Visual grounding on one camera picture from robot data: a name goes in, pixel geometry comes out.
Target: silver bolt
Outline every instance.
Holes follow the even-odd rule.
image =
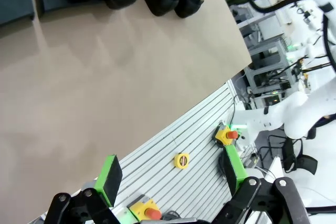
[[[84,194],[86,197],[90,197],[92,195],[92,192],[91,190],[86,190]]]
[[[287,185],[286,181],[284,181],[284,180],[280,180],[279,184],[280,184],[280,186],[286,186]]]
[[[65,196],[64,194],[62,194],[62,195],[59,196],[58,198],[59,198],[59,200],[60,200],[61,202],[63,202],[64,200],[66,200],[67,196]]]
[[[250,180],[248,181],[248,183],[249,183],[250,185],[252,185],[252,186],[255,186],[255,185],[257,184],[257,182],[255,181],[255,179],[250,179]]]

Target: chair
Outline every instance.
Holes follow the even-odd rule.
[[[283,144],[283,146],[282,147],[271,146],[270,137],[277,137],[277,138],[285,139],[285,141],[281,143]],[[297,170],[297,169],[305,169],[309,171],[310,173],[312,173],[313,175],[315,175],[316,170],[317,170],[318,161],[311,156],[303,154],[302,139],[293,140],[288,137],[269,135],[267,138],[267,141],[268,141],[269,146],[263,146],[258,151],[259,156],[260,156],[261,165],[263,168],[264,168],[264,159],[267,156],[267,154],[270,153],[271,158],[274,159],[272,149],[281,149],[282,166],[286,173],[293,172],[294,170]],[[301,149],[300,149],[299,155],[296,157],[294,153],[294,144],[296,144],[298,141],[301,142]],[[267,152],[264,156],[262,156],[261,154],[262,149],[267,149]]]

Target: red button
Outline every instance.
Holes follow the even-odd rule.
[[[161,212],[153,208],[147,208],[145,210],[145,215],[151,220],[160,220],[162,217]]]
[[[226,133],[226,137],[228,139],[237,139],[238,138],[238,132],[237,131],[229,131]]]

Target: beige tabletop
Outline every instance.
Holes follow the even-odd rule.
[[[187,19],[144,0],[0,29],[0,216],[27,223],[95,178],[250,62],[224,0]]]

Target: white slatted surface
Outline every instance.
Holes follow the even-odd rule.
[[[228,81],[182,117],[120,161],[123,179],[113,212],[141,194],[152,197],[162,212],[212,221],[230,200],[217,168],[220,149],[211,140],[220,121],[229,123],[236,92]],[[245,161],[253,147],[242,153]],[[174,167],[174,156],[190,154],[187,169]]]

